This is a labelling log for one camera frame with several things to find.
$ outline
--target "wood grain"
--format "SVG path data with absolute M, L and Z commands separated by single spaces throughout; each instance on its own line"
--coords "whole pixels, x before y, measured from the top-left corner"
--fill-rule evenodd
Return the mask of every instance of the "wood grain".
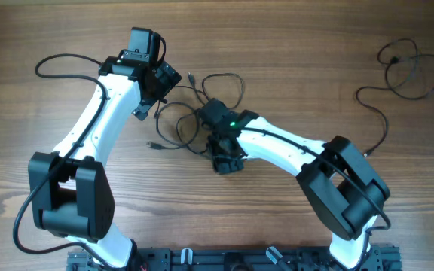
M 29 191 L 29 158 L 35 151 L 51 151 L 66 135 L 94 85 L 37 78 L 35 64 L 55 53 L 101 60 L 114 56 L 127 46 L 132 26 L 162 34 L 167 61 L 182 75 L 192 72 L 200 80 L 214 72 L 240 74 L 246 80 L 240 110 L 257 111 L 312 139 L 343 135 L 362 149 L 379 139 L 382 125 L 353 100 L 353 93 L 363 85 L 384 85 L 383 67 L 375 61 L 379 48 L 412 37 L 424 53 L 434 53 L 434 2 L 0 7 L 0 270 L 61 270 L 66 262 L 66 251 L 45 256 L 19 252 L 11 228 Z M 48 73 L 85 75 L 95 75 L 96 69 L 74 59 L 43 67 Z M 237 98 L 232 81 L 214 81 L 208 88 L 226 103 Z M 187 90 L 173 90 L 168 98 L 194 97 Z M 419 102 L 380 91 L 362 98 L 390 119 L 390 134 L 369 161 L 391 189 L 385 211 L 393 227 L 374 234 L 372 242 L 399 245 L 406 270 L 434 270 L 434 94 Z M 184 113 L 175 108 L 164 115 L 163 131 L 171 134 L 171 117 Z M 156 138 L 152 119 L 130 118 L 107 166 L 117 203 L 115 222 L 139 247 L 330 242 L 295 179 L 275 166 L 255 161 L 237 174 L 215 175 L 207 161 L 187 151 L 148 149 L 145 143 Z M 202 135 L 198 144 L 204 139 Z M 30 215 L 21 228 L 25 245 L 46 248 L 64 242 L 36 230 Z

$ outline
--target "wooden table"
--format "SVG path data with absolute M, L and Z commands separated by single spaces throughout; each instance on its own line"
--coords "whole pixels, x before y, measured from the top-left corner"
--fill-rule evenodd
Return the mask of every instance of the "wooden table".
M 95 86 L 38 78 L 35 64 L 55 53 L 101 60 L 116 56 L 127 47 L 132 26 L 165 37 L 166 61 L 184 75 L 181 84 L 188 84 L 188 72 L 197 82 L 211 73 L 236 72 L 246 81 L 239 111 L 256 111 L 312 139 L 346 136 L 361 149 L 373 145 L 383 129 L 379 117 L 353 99 L 360 86 L 384 85 L 377 51 L 396 38 L 411 37 L 424 53 L 434 53 L 434 2 L 0 7 L 0 270 L 62 270 L 66 265 L 67 251 L 44 256 L 18 251 L 11 229 L 29 192 L 29 158 L 35 151 L 50 152 L 63 139 Z M 75 59 L 54 60 L 42 68 L 95 76 L 96 70 L 93 63 Z M 410 82 L 408 88 L 419 86 Z M 228 104 L 237 98 L 233 81 L 209 82 L 208 89 Z M 399 245 L 406 270 L 434 270 L 434 94 L 418 102 L 383 91 L 368 91 L 362 98 L 390 120 L 388 138 L 368 160 L 390 187 L 385 211 L 393 227 L 371 241 Z M 168 99 L 198 106 L 184 89 L 173 90 Z M 170 133 L 174 117 L 185 112 L 169 110 L 162 129 Z M 204 139 L 203 134 L 197 145 Z M 151 150 L 145 145 L 149 140 L 162 142 L 154 120 L 131 117 L 107 166 L 115 222 L 140 248 L 329 244 L 330 232 L 284 171 L 256 161 L 246 163 L 242 172 L 216 175 L 208 161 L 184 150 Z M 25 245 L 47 248 L 65 242 L 37 230 L 30 212 L 20 230 Z

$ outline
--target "tabletop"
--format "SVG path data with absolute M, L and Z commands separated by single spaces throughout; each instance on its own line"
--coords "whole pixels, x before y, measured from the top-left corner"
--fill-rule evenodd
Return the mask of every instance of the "tabletop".
M 362 150 L 383 132 L 379 116 L 353 98 L 361 86 L 384 87 L 376 53 L 397 38 L 413 38 L 420 52 L 434 54 L 434 2 L 0 6 L 0 270 L 62 270 L 66 265 L 68 251 L 42 256 L 18 251 L 11 229 L 29 193 L 29 158 L 36 151 L 51 152 L 66 136 L 95 86 L 38 78 L 35 64 L 56 53 L 102 61 L 116 56 L 127 48 L 132 26 L 165 37 L 166 61 L 183 75 L 181 85 L 188 85 L 188 72 L 198 86 L 209 74 L 237 73 L 246 82 L 237 111 L 255 111 L 310 139 L 345 136 Z M 406 57 L 413 53 L 405 46 L 395 51 Z M 403 91 L 421 91 L 423 81 L 433 82 L 434 63 L 424 59 L 420 64 L 421 82 L 409 82 Z M 78 59 L 55 59 L 41 68 L 91 76 L 97 69 Z M 239 93 L 235 81 L 223 78 L 210 81 L 207 89 L 227 104 Z M 199 106 L 191 90 L 174 89 L 167 98 Z M 408 101 L 390 91 L 369 90 L 362 100 L 390 122 L 389 135 L 368 161 L 390 188 L 384 211 L 393 225 L 371 242 L 399 246 L 405 270 L 434 270 L 434 93 Z M 174 120 L 187 113 L 169 109 L 162 116 L 163 132 L 175 139 Z M 193 125 L 189 120 L 185 132 L 190 134 Z M 203 148 L 205 138 L 202 132 L 195 148 Z M 114 222 L 140 248 L 329 245 L 331 233 L 295 178 L 283 170 L 249 161 L 241 172 L 217 175 L 208 160 L 187 150 L 152 150 L 146 146 L 150 140 L 164 143 L 154 120 L 129 117 L 106 167 L 116 202 Z M 31 210 L 20 235 L 31 248 L 65 242 L 37 230 Z

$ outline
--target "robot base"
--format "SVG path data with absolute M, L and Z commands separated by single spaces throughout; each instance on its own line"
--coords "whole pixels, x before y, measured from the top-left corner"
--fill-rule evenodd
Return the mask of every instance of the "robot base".
M 306 247 L 279 251 L 274 264 L 266 250 L 171 251 L 165 248 L 139 249 L 145 265 L 138 271 L 343 271 L 329 255 L 329 247 Z M 402 270 L 399 248 L 373 245 L 360 271 Z M 66 271 L 104 270 L 86 252 L 68 253 Z

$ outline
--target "robotic arm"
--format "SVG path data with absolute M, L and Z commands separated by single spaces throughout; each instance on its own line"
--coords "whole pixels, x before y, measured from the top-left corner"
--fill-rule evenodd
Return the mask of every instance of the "robotic arm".
M 37 228 L 67 238 L 70 242 L 84 243 L 104 261 L 102 265 L 100 260 L 91 256 L 84 258 L 85 268 L 91 270 L 147 271 L 148 265 L 153 263 L 154 252 L 137 250 L 136 243 L 123 236 L 112 223 L 115 201 L 105 175 L 105 165 L 127 118 L 133 114 L 144 120 L 156 101 L 167 102 L 165 95 L 181 80 L 181 76 L 163 58 L 157 59 L 160 40 L 165 44 L 159 34 L 149 29 L 132 29 L 129 49 L 122 50 L 118 57 L 109 57 L 99 68 L 98 80 L 106 90 L 96 88 L 75 127 L 51 154 L 37 152 L 29 161 L 30 189 L 34 190 L 72 148 L 95 114 L 102 91 L 107 92 L 105 106 L 86 138 L 32 201 L 33 220 Z M 355 184 L 382 208 L 390 192 L 352 143 L 340 136 L 329 143 L 305 139 L 272 126 L 256 113 L 244 111 L 237 114 L 230 111 L 216 99 L 210 100 L 198 114 L 203 125 L 212 130 L 208 148 L 216 172 L 225 174 L 241 170 L 243 161 L 250 158 L 267 160 L 286 170 L 297 178 L 319 219 L 331 230 L 329 252 L 332 257 L 345 269 L 352 269 L 358 264 L 364 245 L 367 245 L 367 250 L 371 247 L 364 232 L 374 223 L 377 213 L 354 186 L 344 181 L 335 187 L 330 180 L 335 171 L 310 154 L 310 151 L 320 154 L 339 169 L 346 170 Z M 304 145 L 307 149 L 296 148 L 275 135 Z M 58 185 L 69 179 L 75 180 L 76 190 Z M 279 263 L 281 269 L 293 270 L 287 269 L 290 267 L 281 261 L 286 255 L 282 256 L 275 248 L 267 252 L 267 257 L 273 263 Z M 181 265 L 172 267 L 172 271 L 179 271 L 179 268 L 189 271 L 189 266 L 198 256 L 197 253 L 193 256 L 188 249 L 182 253 L 169 253 L 172 260 L 167 259 L 165 252 L 161 262 L 155 264 L 170 265 L 174 257 L 181 258 L 175 260 Z M 217 260 L 220 264 L 224 262 L 222 271 L 237 271 L 236 266 L 247 269 L 241 264 L 248 262 L 245 259 L 248 252 L 233 253 L 236 252 L 222 252 L 225 257 Z M 79 260 L 81 255 L 73 255 L 76 259 L 69 258 L 69 266 L 71 260 L 72 266 L 78 266 L 75 260 Z

